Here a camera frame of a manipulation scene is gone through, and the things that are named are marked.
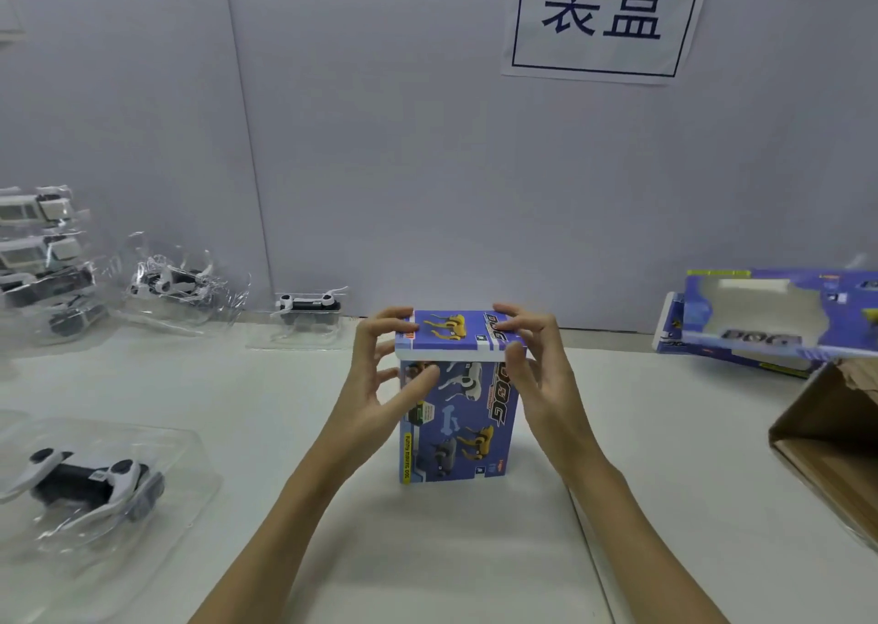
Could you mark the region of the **person's left hand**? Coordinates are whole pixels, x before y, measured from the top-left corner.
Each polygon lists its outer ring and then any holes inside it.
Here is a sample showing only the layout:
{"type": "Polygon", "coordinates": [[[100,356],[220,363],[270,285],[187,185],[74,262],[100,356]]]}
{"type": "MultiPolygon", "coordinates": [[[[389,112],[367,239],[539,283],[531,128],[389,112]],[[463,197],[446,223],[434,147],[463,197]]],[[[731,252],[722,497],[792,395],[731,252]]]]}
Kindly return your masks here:
{"type": "Polygon", "coordinates": [[[419,326],[410,319],[412,307],[389,307],[357,324],[350,367],[342,391],[314,444],[318,456],[327,459],[331,472],[345,480],[390,438],[396,425],[385,420],[385,403],[379,387],[396,379],[397,367],[380,369],[380,361],[394,352],[393,340],[380,341],[390,333],[409,333],[419,326]]]}

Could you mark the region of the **person's right hand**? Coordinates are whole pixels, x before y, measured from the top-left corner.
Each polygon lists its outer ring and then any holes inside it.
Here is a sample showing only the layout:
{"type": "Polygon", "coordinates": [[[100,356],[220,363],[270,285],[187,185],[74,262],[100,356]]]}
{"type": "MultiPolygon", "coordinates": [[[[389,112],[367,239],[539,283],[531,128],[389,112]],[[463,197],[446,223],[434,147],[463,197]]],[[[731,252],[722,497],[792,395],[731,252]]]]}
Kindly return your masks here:
{"type": "Polygon", "coordinates": [[[545,415],[524,414],[555,471],[568,488],[573,488],[587,477],[591,467],[605,466],[607,459],[587,418],[557,319],[505,303],[495,303],[493,310],[507,316],[498,323],[499,330],[513,332],[523,340],[523,344],[510,344],[505,349],[508,374],[509,360],[539,360],[543,365],[543,391],[551,410],[545,415]]]}

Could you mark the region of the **blue toy dog box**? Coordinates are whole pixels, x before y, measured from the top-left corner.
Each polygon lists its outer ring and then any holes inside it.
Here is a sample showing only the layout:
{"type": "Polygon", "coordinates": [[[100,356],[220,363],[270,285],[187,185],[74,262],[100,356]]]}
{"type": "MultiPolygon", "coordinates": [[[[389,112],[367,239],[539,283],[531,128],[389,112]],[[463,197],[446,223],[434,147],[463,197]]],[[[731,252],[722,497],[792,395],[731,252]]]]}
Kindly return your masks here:
{"type": "Polygon", "coordinates": [[[401,419],[401,484],[506,473],[519,392],[504,354],[509,344],[524,343],[499,330],[507,320],[493,309],[416,309],[409,321],[418,329],[397,335],[401,386],[428,366],[440,370],[437,384],[401,419]]]}

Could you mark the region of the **person's left forearm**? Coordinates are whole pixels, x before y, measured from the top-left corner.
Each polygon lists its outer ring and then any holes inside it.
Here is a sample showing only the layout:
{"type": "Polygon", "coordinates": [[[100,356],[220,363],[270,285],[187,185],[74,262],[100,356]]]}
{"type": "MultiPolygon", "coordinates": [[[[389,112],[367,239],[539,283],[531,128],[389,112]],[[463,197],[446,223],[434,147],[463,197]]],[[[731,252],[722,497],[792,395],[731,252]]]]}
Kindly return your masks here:
{"type": "Polygon", "coordinates": [[[305,552],[329,504],[389,434],[344,442],[330,453],[320,437],[276,503],[188,624],[279,624],[305,552]]]}

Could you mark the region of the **person's right forearm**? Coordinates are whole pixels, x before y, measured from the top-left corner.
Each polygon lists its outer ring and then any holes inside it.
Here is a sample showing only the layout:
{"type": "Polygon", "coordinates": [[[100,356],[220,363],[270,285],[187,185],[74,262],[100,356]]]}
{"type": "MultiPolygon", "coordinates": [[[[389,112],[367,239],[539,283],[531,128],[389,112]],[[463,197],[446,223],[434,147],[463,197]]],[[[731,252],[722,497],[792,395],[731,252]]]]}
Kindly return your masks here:
{"type": "Polygon", "coordinates": [[[586,514],[636,624],[730,624],[595,441],[559,444],[550,459],[586,514]]]}

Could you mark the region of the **clear plastic blister tray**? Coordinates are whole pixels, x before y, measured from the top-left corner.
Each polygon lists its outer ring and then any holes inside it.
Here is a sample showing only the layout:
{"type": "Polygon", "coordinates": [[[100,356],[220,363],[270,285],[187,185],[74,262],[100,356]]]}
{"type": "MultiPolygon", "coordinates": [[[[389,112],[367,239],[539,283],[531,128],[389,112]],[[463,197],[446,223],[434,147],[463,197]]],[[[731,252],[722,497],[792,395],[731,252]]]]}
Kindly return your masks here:
{"type": "Polygon", "coordinates": [[[73,507],[46,509],[25,493],[0,506],[0,566],[33,566],[65,577],[92,568],[114,570],[138,546],[151,551],[167,545],[162,539],[148,540],[153,527],[168,525],[170,534],[186,529],[221,483],[193,431],[55,417],[29,419],[0,434],[0,490],[44,447],[85,452],[109,463],[131,455],[165,475],[164,493],[138,521],[117,518],[67,531],[58,528],[73,515],[73,507]]]}
{"type": "Polygon", "coordinates": [[[139,231],[132,233],[109,258],[104,268],[111,311],[127,323],[183,337],[205,337],[225,330],[238,318],[249,296],[249,275],[230,278],[218,265],[213,252],[192,250],[160,241],[139,231]],[[187,270],[204,270],[214,264],[213,294],[202,304],[189,305],[158,297],[137,298],[127,294],[138,264],[148,260],[187,270]]]}
{"type": "Polygon", "coordinates": [[[335,288],[322,288],[310,291],[297,291],[275,294],[274,306],[271,310],[249,313],[246,323],[245,346],[250,350],[259,351],[335,351],[349,347],[353,340],[357,320],[347,312],[349,287],[342,297],[342,315],[335,325],[317,325],[313,323],[297,323],[294,326],[284,324],[280,319],[273,318],[275,302],[279,295],[323,294],[335,288]]]}

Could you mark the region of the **black white robot dog toy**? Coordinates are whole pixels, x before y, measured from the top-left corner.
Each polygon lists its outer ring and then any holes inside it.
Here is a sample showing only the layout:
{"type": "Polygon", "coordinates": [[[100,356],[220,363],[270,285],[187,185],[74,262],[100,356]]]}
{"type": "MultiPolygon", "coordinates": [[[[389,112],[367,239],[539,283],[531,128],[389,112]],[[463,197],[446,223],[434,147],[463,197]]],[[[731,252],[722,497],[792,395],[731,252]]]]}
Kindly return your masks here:
{"type": "Polygon", "coordinates": [[[327,290],[321,295],[282,294],[276,299],[271,316],[280,319],[288,326],[308,322],[317,325],[335,325],[342,315],[342,297],[347,291],[348,286],[343,286],[327,290]]]}
{"type": "Polygon", "coordinates": [[[165,486],[164,474],[131,455],[109,463],[85,452],[44,447],[0,490],[0,506],[28,493],[46,509],[73,507],[73,515],[58,528],[67,531],[117,518],[143,519],[165,486]]]}
{"type": "Polygon", "coordinates": [[[202,271],[148,260],[138,264],[127,294],[137,298],[154,296],[189,305],[202,304],[213,294],[213,271],[213,263],[202,271]]]}

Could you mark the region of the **flat blue window box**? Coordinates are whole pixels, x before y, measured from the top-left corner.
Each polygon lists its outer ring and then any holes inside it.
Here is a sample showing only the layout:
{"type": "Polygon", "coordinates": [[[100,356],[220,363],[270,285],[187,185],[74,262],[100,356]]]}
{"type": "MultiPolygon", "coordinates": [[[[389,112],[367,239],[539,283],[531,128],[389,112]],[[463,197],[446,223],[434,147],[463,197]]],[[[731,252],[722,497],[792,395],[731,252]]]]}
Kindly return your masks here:
{"type": "Polygon", "coordinates": [[[878,272],[691,270],[681,336],[690,344],[808,361],[878,357],[878,272]]]}
{"type": "Polygon", "coordinates": [[[690,344],[682,339],[685,295],[668,293],[656,330],[653,350],[660,354],[693,355],[706,359],[745,366],[796,379],[807,379],[823,365],[819,360],[807,361],[798,357],[771,356],[758,352],[734,352],[730,349],[690,344]]]}

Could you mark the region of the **brown cardboard carton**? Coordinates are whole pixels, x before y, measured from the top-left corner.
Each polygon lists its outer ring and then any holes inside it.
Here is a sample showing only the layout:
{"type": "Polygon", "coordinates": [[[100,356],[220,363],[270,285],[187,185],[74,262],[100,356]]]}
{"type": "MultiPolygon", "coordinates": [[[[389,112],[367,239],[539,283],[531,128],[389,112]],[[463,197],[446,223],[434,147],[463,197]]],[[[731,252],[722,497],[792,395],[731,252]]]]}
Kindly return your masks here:
{"type": "Polygon", "coordinates": [[[819,367],[770,427],[768,442],[840,523],[878,554],[878,357],[819,367]]]}

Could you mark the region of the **pile of packed toy trays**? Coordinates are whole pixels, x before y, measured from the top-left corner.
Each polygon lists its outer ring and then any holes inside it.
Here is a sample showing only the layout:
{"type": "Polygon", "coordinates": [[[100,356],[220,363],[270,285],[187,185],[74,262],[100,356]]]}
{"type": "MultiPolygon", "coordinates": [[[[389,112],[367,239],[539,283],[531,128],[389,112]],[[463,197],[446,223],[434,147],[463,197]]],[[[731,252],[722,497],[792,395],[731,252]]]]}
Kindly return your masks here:
{"type": "Polygon", "coordinates": [[[68,186],[0,186],[0,352],[83,339],[109,316],[68,186]]]}

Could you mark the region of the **white paper wall sign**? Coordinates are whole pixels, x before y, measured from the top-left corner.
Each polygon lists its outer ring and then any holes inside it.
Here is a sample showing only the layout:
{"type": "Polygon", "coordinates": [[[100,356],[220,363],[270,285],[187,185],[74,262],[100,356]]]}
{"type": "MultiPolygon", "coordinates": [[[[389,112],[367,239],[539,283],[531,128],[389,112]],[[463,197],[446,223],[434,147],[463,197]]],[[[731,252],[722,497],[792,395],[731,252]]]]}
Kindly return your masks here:
{"type": "Polygon", "coordinates": [[[502,73],[666,85],[686,61],[704,0],[508,0],[502,73]]]}

